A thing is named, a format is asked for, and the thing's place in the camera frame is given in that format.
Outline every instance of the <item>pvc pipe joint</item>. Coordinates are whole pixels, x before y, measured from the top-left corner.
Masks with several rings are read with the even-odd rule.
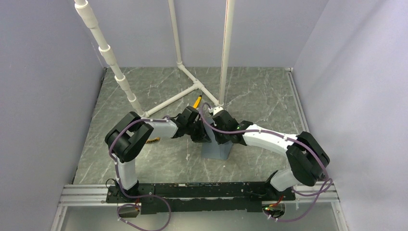
[[[85,5],[78,5],[77,3],[75,3],[75,9],[89,29],[98,26],[98,20],[96,19],[95,14],[93,13],[93,10],[90,7],[88,1],[85,1]]]
[[[108,48],[105,50],[103,50],[101,47],[99,47],[98,49],[109,66],[116,64],[116,57],[114,55],[114,51],[111,49],[111,46],[108,45]]]
[[[125,77],[125,76],[123,76],[122,79],[118,79],[118,78],[115,76],[115,80],[116,80],[116,82],[119,84],[120,88],[121,88],[123,91],[128,91],[128,90],[130,90],[130,85],[129,85],[128,81],[126,80],[126,77]]]

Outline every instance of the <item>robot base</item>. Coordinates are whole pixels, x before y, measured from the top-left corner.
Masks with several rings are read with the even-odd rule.
[[[267,193],[265,182],[223,182],[223,183],[159,183],[139,184],[140,195],[155,194],[164,197],[173,212],[246,210],[261,212],[262,201],[277,201],[283,194],[283,201],[295,200],[291,189],[280,195]],[[115,186],[109,187],[107,203],[129,203],[121,197]],[[167,206],[159,199],[145,197],[140,199],[141,214],[167,212]]]
[[[206,118],[206,120],[209,123],[213,122],[211,118]],[[203,146],[201,148],[201,157],[216,160],[228,159],[232,148],[232,142],[228,141],[224,144],[218,144],[211,128],[207,124],[204,124],[204,128],[208,134],[208,137],[211,139],[211,143],[203,143]]]

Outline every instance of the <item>wire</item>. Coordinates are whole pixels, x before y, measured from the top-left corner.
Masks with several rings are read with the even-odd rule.
[[[274,131],[271,131],[271,130],[262,130],[262,129],[261,129],[261,130],[249,129],[249,130],[241,130],[241,131],[222,131],[222,130],[219,130],[219,129],[217,129],[217,128],[211,126],[211,125],[204,119],[204,113],[203,113],[203,111],[204,111],[204,106],[205,106],[205,105],[208,106],[208,107],[211,109],[211,106],[210,106],[209,103],[203,103],[203,104],[201,105],[201,108],[200,108],[201,120],[203,121],[203,123],[205,123],[207,126],[209,126],[212,130],[214,130],[214,131],[216,131],[216,132],[219,132],[219,133],[223,133],[223,134],[241,134],[241,133],[246,133],[246,132],[263,132],[263,133],[268,133],[268,134],[271,134],[271,135],[274,135],[274,136],[278,136],[278,137],[280,137],[280,138],[282,138],[282,139],[288,139],[289,141],[292,141],[292,142],[294,142],[294,143],[296,143],[296,144],[299,144],[300,146],[304,147],[310,154],[312,154],[312,156],[316,159],[317,163],[319,164],[319,166],[320,166],[321,169],[323,170],[323,173],[324,173],[324,176],[325,176],[325,179],[324,179],[325,181],[324,181],[324,183],[322,184],[322,186],[321,186],[321,188],[320,188],[320,190],[319,190],[318,192],[312,193],[312,194],[302,194],[302,193],[300,193],[300,192],[298,192],[298,191],[296,191],[296,190],[293,190],[295,193],[297,193],[297,194],[299,194],[299,195],[302,195],[302,196],[314,196],[314,195],[316,196],[316,197],[315,197],[315,200],[312,202],[312,204],[311,204],[310,207],[306,210],[306,212],[305,212],[304,214],[300,215],[299,217],[294,218],[294,219],[287,219],[287,220],[281,220],[281,219],[280,219],[280,220],[277,220],[277,221],[280,221],[280,222],[292,222],[292,221],[297,221],[297,220],[302,219],[302,218],[305,217],[305,216],[310,212],[310,210],[313,208],[313,206],[315,205],[317,199],[319,198],[319,195],[322,194],[322,193],[324,193],[325,191],[327,191],[327,190],[330,188],[330,186],[333,184],[333,179],[332,179],[332,178],[329,178],[329,174],[327,173],[327,170],[326,170],[325,166],[323,165],[323,163],[320,161],[319,157],[318,157],[318,156],[316,155],[316,153],[315,153],[311,148],[309,148],[309,146],[307,146],[306,144],[304,144],[304,143],[302,143],[302,142],[300,142],[300,141],[298,141],[298,140],[292,139],[292,138],[290,138],[290,137],[285,137],[284,135],[279,134],[279,133],[274,132]]]
[[[267,216],[268,219],[274,218],[277,220],[285,214],[284,210],[272,209],[272,210],[262,210],[262,212]]]
[[[283,199],[283,195],[281,197],[279,197],[278,202],[276,202],[274,204],[270,204],[269,207],[275,207],[275,206],[279,205],[279,203],[282,201],[282,199]]]
[[[138,205],[139,201],[140,201],[140,198],[136,199],[136,201],[135,201],[135,205]]]
[[[163,119],[175,119],[175,118],[179,117],[180,115],[181,115],[181,113],[178,113],[176,116],[173,116],[173,117],[170,117],[169,115],[165,115],[163,117]]]
[[[108,181],[109,181],[109,180],[113,180],[113,181],[115,181],[113,178],[109,178],[109,179],[107,179],[107,180],[105,181],[105,186],[106,186],[106,188],[107,188],[107,189],[109,189],[109,187],[108,187]]]

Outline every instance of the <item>black metal base plate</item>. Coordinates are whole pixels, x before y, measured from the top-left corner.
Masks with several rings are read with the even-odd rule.
[[[152,192],[166,198],[172,211],[224,211],[244,210],[260,212],[262,201],[277,201],[280,195],[266,193],[265,182],[224,182],[224,183],[160,183],[139,184],[141,195]],[[284,201],[295,200],[291,189],[281,192]],[[129,203],[121,197],[115,186],[109,187],[107,203]],[[167,212],[163,201],[153,197],[141,198],[141,214]]]

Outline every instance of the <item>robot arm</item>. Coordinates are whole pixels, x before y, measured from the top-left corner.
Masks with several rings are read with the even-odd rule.
[[[306,144],[317,154],[319,160],[325,167],[330,162],[329,157],[326,155],[314,137],[308,132],[303,131],[299,135],[284,134],[262,128],[245,120],[238,123],[222,107],[215,107],[211,109],[210,112],[213,113],[213,127],[222,131],[248,131],[240,134],[226,134],[214,131],[216,141],[218,143],[232,141],[233,143],[239,143],[242,145],[257,146],[276,152],[288,158],[289,166],[283,170],[274,172],[270,177],[269,183],[275,189],[273,192],[275,194],[279,194],[279,192],[282,192],[285,189],[299,183],[307,186],[314,186],[316,181],[322,176],[323,173],[323,169],[319,166],[311,153],[309,153],[304,147],[289,141],[286,138],[292,138]],[[279,134],[285,139],[272,135],[271,133]]]
[[[221,107],[215,107],[210,110],[214,123],[213,127],[227,132],[236,132],[238,134],[226,134],[225,132],[214,131],[216,141],[219,144],[231,141],[241,145],[257,146],[271,150],[283,156],[289,161],[287,168],[275,171],[267,180],[271,190],[269,193],[280,194],[289,187],[302,183],[307,186],[313,186],[321,177],[323,169],[317,164],[314,157],[308,153],[302,146],[282,139],[278,136],[260,130],[270,131],[249,121],[238,123],[230,114]],[[105,142],[111,146],[113,140],[131,122],[140,119],[135,113],[127,114],[106,136]],[[118,162],[119,176],[123,188],[132,194],[137,192],[138,180],[135,174],[135,158],[141,151],[148,139],[155,137],[178,138],[185,134],[190,135],[193,142],[211,142],[205,132],[203,122],[199,120],[199,113],[196,109],[188,106],[177,118],[166,120],[149,120],[135,124],[129,129],[133,135],[124,134],[113,148],[114,156]],[[292,138],[306,144],[319,157],[320,161],[326,167],[330,159],[313,138],[310,133],[302,132],[299,135],[278,133],[283,137]]]
[[[135,112],[129,112],[105,137],[105,142],[111,146],[119,133],[130,123],[143,119],[131,126],[113,147],[113,156],[116,159],[122,186],[129,195],[137,193],[138,178],[135,173],[135,160],[148,139],[155,137],[178,138],[185,134],[190,135],[193,142],[211,142],[204,126],[198,120],[199,113],[188,106],[177,118],[146,119]]]

